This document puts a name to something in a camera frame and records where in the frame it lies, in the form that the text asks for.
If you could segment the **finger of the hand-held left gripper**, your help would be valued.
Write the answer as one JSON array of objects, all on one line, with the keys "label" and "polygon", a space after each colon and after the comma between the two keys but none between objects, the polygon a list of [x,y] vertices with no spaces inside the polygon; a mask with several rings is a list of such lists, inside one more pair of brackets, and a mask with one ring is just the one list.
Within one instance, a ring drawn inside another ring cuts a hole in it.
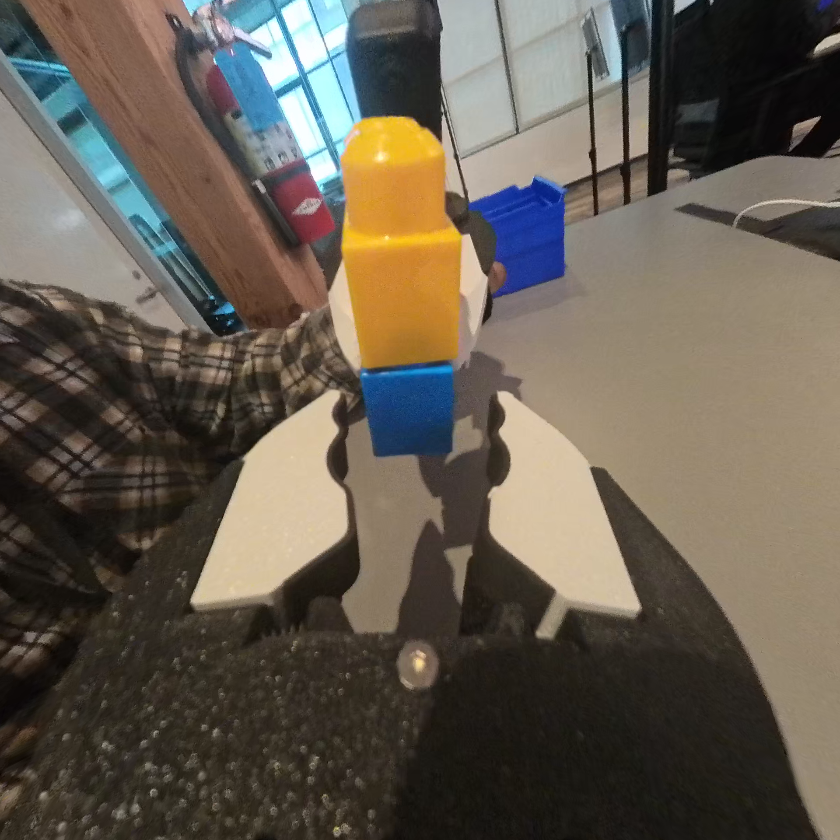
[{"label": "finger of the hand-held left gripper", "polygon": [[455,369],[461,370],[474,351],[487,307],[488,277],[481,268],[476,247],[468,234],[461,236],[458,310],[458,353]]},{"label": "finger of the hand-held left gripper", "polygon": [[361,349],[343,259],[339,263],[329,289],[329,308],[333,329],[343,357],[351,369],[360,370],[362,368]]}]

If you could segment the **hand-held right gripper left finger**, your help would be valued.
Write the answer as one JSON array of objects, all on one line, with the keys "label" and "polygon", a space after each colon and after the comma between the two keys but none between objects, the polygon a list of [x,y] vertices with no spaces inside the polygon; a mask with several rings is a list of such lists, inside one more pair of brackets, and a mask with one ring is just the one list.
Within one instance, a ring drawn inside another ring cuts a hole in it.
[{"label": "hand-held right gripper left finger", "polygon": [[241,459],[191,598],[196,613],[274,606],[304,614],[360,571],[348,474],[347,404],[326,392]]}]

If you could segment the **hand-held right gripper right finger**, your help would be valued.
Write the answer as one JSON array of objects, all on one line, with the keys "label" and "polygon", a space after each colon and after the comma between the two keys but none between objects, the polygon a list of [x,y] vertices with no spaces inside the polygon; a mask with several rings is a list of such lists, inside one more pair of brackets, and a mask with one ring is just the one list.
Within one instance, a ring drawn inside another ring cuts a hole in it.
[{"label": "hand-held right gripper right finger", "polygon": [[587,458],[509,392],[490,399],[487,435],[472,633],[493,633],[504,613],[551,640],[572,615],[637,620],[642,606]]}]

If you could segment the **yellow two-stud mega block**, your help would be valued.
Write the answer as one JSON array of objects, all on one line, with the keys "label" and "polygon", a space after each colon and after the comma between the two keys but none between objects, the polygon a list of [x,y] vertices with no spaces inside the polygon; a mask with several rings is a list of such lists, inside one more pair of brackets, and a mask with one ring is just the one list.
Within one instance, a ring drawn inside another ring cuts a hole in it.
[{"label": "yellow two-stud mega block", "polygon": [[442,144],[413,119],[367,118],[341,162],[342,257],[362,366],[453,361],[462,239],[446,211]]}]

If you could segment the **blue plastic bin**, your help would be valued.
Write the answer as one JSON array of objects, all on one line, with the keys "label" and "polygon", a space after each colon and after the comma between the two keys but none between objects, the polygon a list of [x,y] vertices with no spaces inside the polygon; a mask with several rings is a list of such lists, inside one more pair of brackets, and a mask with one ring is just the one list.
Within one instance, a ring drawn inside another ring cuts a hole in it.
[{"label": "blue plastic bin", "polygon": [[496,298],[564,277],[565,197],[567,188],[536,175],[524,187],[508,186],[476,199],[497,237],[496,261],[507,272]]}]

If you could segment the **blue mega block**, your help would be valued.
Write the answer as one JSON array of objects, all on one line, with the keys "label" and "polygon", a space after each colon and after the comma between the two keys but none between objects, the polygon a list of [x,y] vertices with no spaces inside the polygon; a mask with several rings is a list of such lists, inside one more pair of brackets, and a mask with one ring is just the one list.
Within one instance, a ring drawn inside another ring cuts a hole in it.
[{"label": "blue mega block", "polygon": [[452,451],[454,373],[450,362],[361,370],[374,456],[446,456]]}]

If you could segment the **person's left forearm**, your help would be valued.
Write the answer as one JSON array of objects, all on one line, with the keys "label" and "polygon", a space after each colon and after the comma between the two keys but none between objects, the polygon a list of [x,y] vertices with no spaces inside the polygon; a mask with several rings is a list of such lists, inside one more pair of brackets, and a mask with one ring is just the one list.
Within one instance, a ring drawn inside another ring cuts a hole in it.
[{"label": "person's left forearm", "polygon": [[2,280],[2,327],[62,373],[82,373],[144,418],[208,448],[243,454],[282,420],[327,391],[361,399],[331,312],[305,313],[287,329],[218,337],[174,331],[117,303],[71,290]]}]

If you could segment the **red fire extinguisher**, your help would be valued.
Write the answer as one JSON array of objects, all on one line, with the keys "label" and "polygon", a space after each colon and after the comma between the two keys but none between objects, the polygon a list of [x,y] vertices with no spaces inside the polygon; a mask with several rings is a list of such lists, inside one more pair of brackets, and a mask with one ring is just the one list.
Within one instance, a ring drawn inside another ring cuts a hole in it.
[{"label": "red fire extinguisher", "polygon": [[210,2],[186,23],[164,16],[185,94],[231,165],[250,184],[286,245],[310,245],[333,218],[258,58],[271,51],[233,25],[228,2]]}]

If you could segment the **person's plaid shirt torso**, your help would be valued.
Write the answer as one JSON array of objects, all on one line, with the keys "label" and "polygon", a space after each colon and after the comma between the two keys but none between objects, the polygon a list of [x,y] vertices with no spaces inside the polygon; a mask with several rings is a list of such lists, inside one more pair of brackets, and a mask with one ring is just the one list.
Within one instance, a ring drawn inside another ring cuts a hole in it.
[{"label": "person's plaid shirt torso", "polygon": [[2,425],[2,749],[135,561],[227,461],[130,423]]}]

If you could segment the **wooden pillar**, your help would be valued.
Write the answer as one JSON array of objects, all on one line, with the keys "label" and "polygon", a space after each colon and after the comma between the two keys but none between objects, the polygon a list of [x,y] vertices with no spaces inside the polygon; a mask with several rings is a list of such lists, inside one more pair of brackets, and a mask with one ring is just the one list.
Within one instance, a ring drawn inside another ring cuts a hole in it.
[{"label": "wooden pillar", "polygon": [[251,329],[328,303],[307,245],[286,245],[250,183],[190,102],[167,15],[179,1],[24,1],[145,183]]}]

